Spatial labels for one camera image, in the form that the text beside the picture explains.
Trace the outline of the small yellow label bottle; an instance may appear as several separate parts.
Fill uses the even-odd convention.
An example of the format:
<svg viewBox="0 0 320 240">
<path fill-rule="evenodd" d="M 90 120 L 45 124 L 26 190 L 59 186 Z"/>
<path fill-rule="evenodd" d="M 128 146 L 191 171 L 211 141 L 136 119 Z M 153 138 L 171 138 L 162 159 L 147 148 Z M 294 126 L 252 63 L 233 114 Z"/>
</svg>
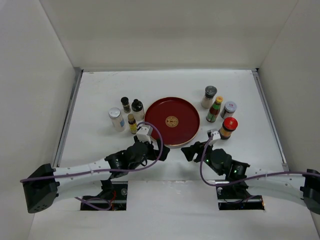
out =
<svg viewBox="0 0 320 240">
<path fill-rule="evenodd" d="M 127 118 L 128 118 L 130 132 L 132 134 L 136 134 L 138 131 L 138 128 L 137 128 L 137 123 L 136 123 L 136 119 L 135 119 L 134 115 L 130 113 L 127 115 Z"/>
</svg>

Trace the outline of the white jar black pump lid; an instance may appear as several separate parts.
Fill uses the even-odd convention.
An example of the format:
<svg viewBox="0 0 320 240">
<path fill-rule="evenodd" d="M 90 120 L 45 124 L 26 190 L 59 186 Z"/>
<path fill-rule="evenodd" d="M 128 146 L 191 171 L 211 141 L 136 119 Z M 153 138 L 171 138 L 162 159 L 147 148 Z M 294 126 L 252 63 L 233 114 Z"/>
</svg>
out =
<svg viewBox="0 0 320 240">
<path fill-rule="evenodd" d="M 132 114 L 137 121 L 144 120 L 145 110 L 144 110 L 144 105 L 140 100 L 134 99 L 131 104 L 131 109 L 132 109 Z"/>
</svg>

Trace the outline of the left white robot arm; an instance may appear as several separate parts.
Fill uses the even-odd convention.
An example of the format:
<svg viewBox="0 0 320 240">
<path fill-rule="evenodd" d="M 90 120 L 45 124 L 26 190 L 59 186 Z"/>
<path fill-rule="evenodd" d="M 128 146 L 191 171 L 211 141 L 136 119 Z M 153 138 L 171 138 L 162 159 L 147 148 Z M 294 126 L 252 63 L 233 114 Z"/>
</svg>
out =
<svg viewBox="0 0 320 240">
<path fill-rule="evenodd" d="M 27 211 L 39 213 L 69 198 L 79 198 L 84 204 L 89 200 L 105 200 L 111 208 L 117 196 L 113 179 L 149 168 L 148 161 L 166 160 L 170 149 L 160 139 L 156 143 L 157 149 L 153 142 L 142 142 L 135 137 L 134 144 L 127 149 L 88 164 L 56 168 L 49 163 L 41 165 L 21 180 Z"/>
</svg>

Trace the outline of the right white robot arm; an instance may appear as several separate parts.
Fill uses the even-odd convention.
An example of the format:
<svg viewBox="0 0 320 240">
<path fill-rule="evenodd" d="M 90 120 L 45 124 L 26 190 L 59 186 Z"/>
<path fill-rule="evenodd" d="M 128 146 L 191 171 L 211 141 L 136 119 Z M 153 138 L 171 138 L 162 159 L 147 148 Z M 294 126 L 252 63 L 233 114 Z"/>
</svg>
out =
<svg viewBox="0 0 320 240">
<path fill-rule="evenodd" d="M 271 172 L 254 168 L 234 160 L 222 148 L 214 149 L 205 142 L 181 149 L 187 161 L 207 165 L 224 180 L 214 183 L 220 209 L 242 210 L 249 201 L 262 202 L 263 196 L 297 203 L 315 214 L 320 213 L 320 173 L 314 169 L 305 172 Z"/>
</svg>

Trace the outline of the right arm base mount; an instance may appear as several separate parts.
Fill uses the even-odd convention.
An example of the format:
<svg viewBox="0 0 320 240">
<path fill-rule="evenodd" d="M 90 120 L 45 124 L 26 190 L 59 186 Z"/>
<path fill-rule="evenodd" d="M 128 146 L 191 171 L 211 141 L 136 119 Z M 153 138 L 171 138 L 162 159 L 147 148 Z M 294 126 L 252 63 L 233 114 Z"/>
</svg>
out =
<svg viewBox="0 0 320 240">
<path fill-rule="evenodd" d="M 245 183 L 216 188 L 218 208 L 220 211 L 264 210 L 261 195 L 251 195 Z"/>
</svg>

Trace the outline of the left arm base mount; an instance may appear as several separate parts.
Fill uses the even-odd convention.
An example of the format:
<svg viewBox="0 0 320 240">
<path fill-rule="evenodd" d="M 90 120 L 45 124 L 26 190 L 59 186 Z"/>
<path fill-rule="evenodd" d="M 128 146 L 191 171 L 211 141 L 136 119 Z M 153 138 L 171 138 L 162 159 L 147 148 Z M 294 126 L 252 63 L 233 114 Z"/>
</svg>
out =
<svg viewBox="0 0 320 240">
<path fill-rule="evenodd" d="M 107 211 L 126 211 L 127 210 L 127 197 L 128 197 L 128 182 L 127 181 L 114 181 L 112 183 L 112 190 L 107 190 L 106 194 L 98 194 L 97 196 L 85 195 L 83 200 L 85 203 L 80 204 L 81 211 L 97 211 L 99 209 Z"/>
</svg>

